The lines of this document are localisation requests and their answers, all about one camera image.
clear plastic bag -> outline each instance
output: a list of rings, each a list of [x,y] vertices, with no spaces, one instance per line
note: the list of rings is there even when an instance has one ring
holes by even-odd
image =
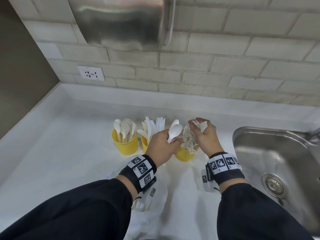
[[[114,170],[102,179],[112,179],[127,165],[129,159],[118,164]],[[131,210],[130,224],[125,240],[137,238],[141,232],[148,232],[153,222],[162,214],[168,197],[168,189],[159,171],[155,174],[157,181],[143,194],[138,194]]]

stainless steel dispenser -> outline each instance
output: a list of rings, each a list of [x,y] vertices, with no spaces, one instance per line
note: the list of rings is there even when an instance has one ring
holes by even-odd
[[[145,51],[171,40],[175,0],[68,1],[88,44]]]

yellow cup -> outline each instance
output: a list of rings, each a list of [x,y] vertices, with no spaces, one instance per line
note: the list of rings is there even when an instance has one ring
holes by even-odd
[[[138,150],[138,137],[137,133],[134,135],[133,139],[127,143],[119,143],[118,142],[118,134],[115,129],[112,131],[112,139],[114,141],[115,146],[118,148],[119,152],[123,155],[129,156],[134,154]]]
[[[148,148],[148,146],[147,146],[148,140],[145,137],[141,136],[141,143],[143,146],[143,151],[144,151],[144,153],[146,153],[147,148]]]
[[[175,156],[179,161],[182,161],[182,162],[188,162],[195,156],[195,154],[191,154],[188,151],[188,149],[184,149],[182,147],[179,147],[177,151],[178,151],[178,153]]]

sink drain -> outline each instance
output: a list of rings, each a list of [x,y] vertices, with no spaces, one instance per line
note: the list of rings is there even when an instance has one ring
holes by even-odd
[[[285,197],[285,183],[275,174],[264,173],[261,177],[262,185],[266,191],[276,198]]]

black sleeve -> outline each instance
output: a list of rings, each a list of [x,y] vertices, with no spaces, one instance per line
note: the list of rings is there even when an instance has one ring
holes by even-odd
[[[219,240],[313,240],[285,209],[246,183],[222,193],[217,231]]]
[[[119,180],[95,181],[43,202],[0,233],[0,240],[122,240],[132,202]]]

